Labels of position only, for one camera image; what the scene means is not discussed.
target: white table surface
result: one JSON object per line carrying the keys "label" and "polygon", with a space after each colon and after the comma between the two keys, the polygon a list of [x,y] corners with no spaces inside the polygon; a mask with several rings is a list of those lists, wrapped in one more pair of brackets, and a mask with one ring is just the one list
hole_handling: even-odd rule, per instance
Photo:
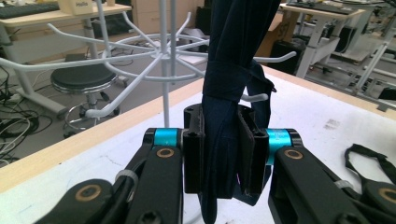
{"label": "white table surface", "polygon": [[[278,90],[272,97],[270,128],[297,130],[305,147],[341,178],[349,180],[357,190],[360,190],[359,179],[344,166],[346,148],[354,143],[364,145],[386,154],[391,162],[396,163],[395,120],[278,77],[268,77],[273,80]],[[182,128],[183,109],[200,102],[201,94],[196,94],[172,106],[171,127]],[[0,223],[32,223],[38,220],[48,213],[68,189],[84,180],[103,178],[113,183],[116,173],[125,167],[141,146],[145,130],[158,127],[159,124],[163,124],[162,114],[3,192],[0,194]],[[353,155],[351,160],[366,177],[389,182],[376,162]],[[254,207],[237,200],[219,201],[217,223],[274,223],[267,203],[269,187],[270,183]],[[200,216],[196,195],[185,195],[184,208],[185,222]],[[191,223],[204,222],[199,218]]]}

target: floor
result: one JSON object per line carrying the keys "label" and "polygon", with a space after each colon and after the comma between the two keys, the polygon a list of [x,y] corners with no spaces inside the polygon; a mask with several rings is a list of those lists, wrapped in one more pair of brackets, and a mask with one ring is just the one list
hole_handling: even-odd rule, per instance
{"label": "floor", "polygon": [[[125,54],[130,52],[117,52],[118,54]],[[329,60],[330,66],[338,67],[342,70],[351,71],[356,74],[362,74],[363,67],[368,62],[370,62],[371,58],[366,58],[363,62],[359,64],[347,63],[340,61],[338,59],[331,58]],[[117,67],[124,69],[126,71],[131,71],[134,73],[140,73],[146,66],[151,62],[150,59],[145,60],[135,60],[133,62],[124,62],[123,64],[117,64]],[[204,70],[206,64],[199,63],[196,65],[198,68]],[[381,61],[378,64],[378,68],[393,71],[394,65],[391,63],[387,63]],[[154,70],[150,73],[151,76],[160,76],[161,75],[161,67],[158,66],[154,68]],[[191,71],[185,67],[178,66],[177,74],[185,75],[190,74]],[[57,92],[50,85],[50,74],[51,71],[44,71],[42,73],[32,73],[29,75],[29,78],[32,79],[32,83],[34,83],[34,89],[38,90],[41,94],[48,96],[56,102],[61,103],[62,105],[66,105],[67,107],[71,107],[73,105],[78,105],[79,103],[85,101],[85,96],[81,95],[66,95]],[[336,71],[326,70],[326,73],[323,72],[323,69],[313,66],[309,71],[308,75],[310,77],[315,77],[316,79],[325,80],[321,84],[327,85],[330,88],[334,89],[342,89],[347,87],[350,84],[350,76],[346,76],[345,74],[340,74]],[[179,88],[192,80],[182,81],[175,84],[171,84],[171,90]],[[9,80],[9,87],[11,92],[16,88],[18,82],[15,80],[15,77],[11,77]],[[124,86],[121,81],[118,81],[108,90],[106,93],[110,96],[110,98],[114,98],[121,91],[124,90]],[[125,101],[120,105],[122,111],[127,111],[133,109],[139,105],[144,104],[154,98],[157,98],[162,95],[162,83],[156,82],[147,82],[143,81],[140,83],[133,92],[127,97]],[[37,113],[39,115],[38,123],[36,124],[35,130],[28,134],[26,137],[16,136],[13,138],[3,138],[3,143],[1,150],[9,150],[7,156],[0,157],[0,159],[7,161],[15,161],[17,159],[26,157],[32,153],[37,152],[38,150],[48,147],[52,144],[55,144],[64,139],[64,121],[56,118],[56,116],[47,111],[46,109],[31,103],[29,101],[23,100],[18,104],[5,104],[0,105],[0,119],[4,120],[6,118],[14,118],[21,115],[21,111],[25,111],[25,113],[32,114]],[[12,130],[7,130],[7,132],[12,133],[20,133],[23,130],[26,130],[28,127],[26,123],[21,123],[19,125],[15,125]]]}
{"label": "floor", "polygon": [[[313,27],[304,27],[301,34],[303,36],[311,36]],[[353,87],[359,81],[366,71],[366,67],[373,60],[375,50],[383,44],[383,38],[380,33],[361,35],[353,48],[348,48],[344,53],[332,54],[332,57],[326,64],[315,64],[308,70],[305,79],[320,85],[352,94]],[[361,61],[356,61],[359,58],[357,55],[365,55]],[[386,87],[394,88],[396,86],[396,69],[394,68],[396,60],[396,38],[389,42],[388,50],[384,53],[387,58],[393,59],[393,63],[385,60],[379,60],[375,69],[380,69],[392,73],[392,76],[386,76],[377,72],[370,74],[367,81],[359,91],[358,96],[368,101],[377,103],[377,98],[382,90]],[[396,105],[395,101],[385,101],[387,104]]]}

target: black stool seat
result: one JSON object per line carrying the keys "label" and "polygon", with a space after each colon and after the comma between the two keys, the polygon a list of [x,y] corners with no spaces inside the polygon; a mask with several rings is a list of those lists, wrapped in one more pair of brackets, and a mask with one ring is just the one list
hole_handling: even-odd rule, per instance
{"label": "black stool seat", "polygon": [[61,68],[53,71],[51,82],[57,91],[64,93],[88,93],[108,88],[116,80],[116,74],[103,64]]}

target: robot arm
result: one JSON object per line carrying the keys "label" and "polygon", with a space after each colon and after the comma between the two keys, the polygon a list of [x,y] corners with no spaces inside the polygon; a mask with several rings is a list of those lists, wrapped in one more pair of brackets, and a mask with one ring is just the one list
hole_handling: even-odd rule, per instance
{"label": "robot arm", "polygon": [[[148,129],[114,185],[99,179],[77,184],[37,223],[182,223],[182,181],[186,193],[199,194],[205,166],[201,105],[187,107],[184,117],[184,130]],[[259,130],[245,106],[238,117],[240,192],[260,197],[266,165],[273,162],[268,203],[276,223],[396,223],[395,213],[337,188],[340,178],[304,148],[297,132]],[[395,186],[385,188],[396,192]],[[388,195],[395,206],[393,196]]]}

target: black strap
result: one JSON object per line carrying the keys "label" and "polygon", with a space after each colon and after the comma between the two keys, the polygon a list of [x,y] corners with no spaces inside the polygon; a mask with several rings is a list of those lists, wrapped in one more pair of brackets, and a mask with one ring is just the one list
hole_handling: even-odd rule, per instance
{"label": "black strap", "polygon": [[363,147],[360,145],[356,145],[353,144],[352,147],[348,148],[346,150],[345,153],[345,158],[346,158],[346,167],[349,168],[350,170],[354,171],[356,174],[359,175],[359,177],[361,178],[361,183],[362,185],[364,185],[365,183],[367,183],[367,181],[369,180],[368,178],[362,176],[356,169],[355,167],[352,165],[352,163],[349,161],[349,153],[350,152],[356,152],[359,153],[361,155],[367,156],[367,157],[373,157],[376,158],[382,168],[382,170],[384,171],[384,173],[389,177],[389,179],[392,181],[393,184],[396,184],[396,168],[395,166],[387,161],[387,156],[372,151],[370,148],[367,147]]}

